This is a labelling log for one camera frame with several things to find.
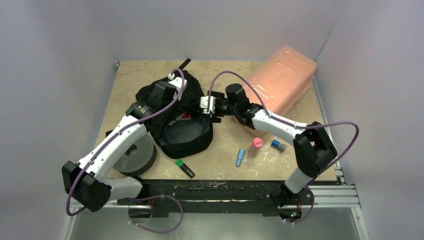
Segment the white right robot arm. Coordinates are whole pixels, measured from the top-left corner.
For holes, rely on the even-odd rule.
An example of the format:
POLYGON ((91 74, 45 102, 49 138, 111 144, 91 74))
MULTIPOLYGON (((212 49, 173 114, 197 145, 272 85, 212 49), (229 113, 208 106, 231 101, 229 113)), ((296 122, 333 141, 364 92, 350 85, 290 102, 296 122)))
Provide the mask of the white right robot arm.
POLYGON ((324 172, 338 154, 322 124, 296 122, 268 111, 263 103, 252 103, 239 83, 228 85, 224 93, 210 90, 201 104, 203 113, 214 123, 224 116, 233 116, 242 126, 271 134, 293 146, 296 169, 280 191, 288 204, 298 200, 300 191, 324 172))

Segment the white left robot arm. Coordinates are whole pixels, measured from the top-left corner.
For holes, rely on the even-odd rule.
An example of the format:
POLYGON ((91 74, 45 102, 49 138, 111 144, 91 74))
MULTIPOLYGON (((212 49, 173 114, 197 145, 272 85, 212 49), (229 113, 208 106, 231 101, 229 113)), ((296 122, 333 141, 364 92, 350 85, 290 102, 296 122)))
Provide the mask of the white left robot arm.
POLYGON ((131 105, 118 126, 94 150, 77 163, 68 161, 63 165, 68 216, 80 213, 71 211, 72 199, 91 212, 100 210, 110 200, 130 198, 138 205, 148 201, 148 189, 134 177, 108 179, 107 175, 128 148, 148 133, 152 124, 165 122, 165 113, 181 99, 186 85, 187 81, 181 77, 157 82, 149 101, 131 105))

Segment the black student backpack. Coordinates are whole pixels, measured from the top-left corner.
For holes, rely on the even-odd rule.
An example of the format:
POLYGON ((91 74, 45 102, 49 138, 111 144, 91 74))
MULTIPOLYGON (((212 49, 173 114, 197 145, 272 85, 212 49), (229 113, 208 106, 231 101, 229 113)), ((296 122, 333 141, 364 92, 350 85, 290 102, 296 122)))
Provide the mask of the black student backpack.
MULTIPOLYGON (((185 158, 206 150, 213 140, 213 125, 206 115, 199 111, 200 98, 204 96, 199 81, 192 76, 185 66, 191 60, 186 59, 176 71, 177 77, 183 76, 187 80, 181 100, 172 101, 161 114, 144 122, 147 132, 162 152, 171 159, 185 158), (190 113, 191 120, 169 122, 181 114, 190 113)), ((130 105, 125 114, 142 119, 153 115, 146 106, 147 91, 142 87, 135 95, 136 101, 130 105)))

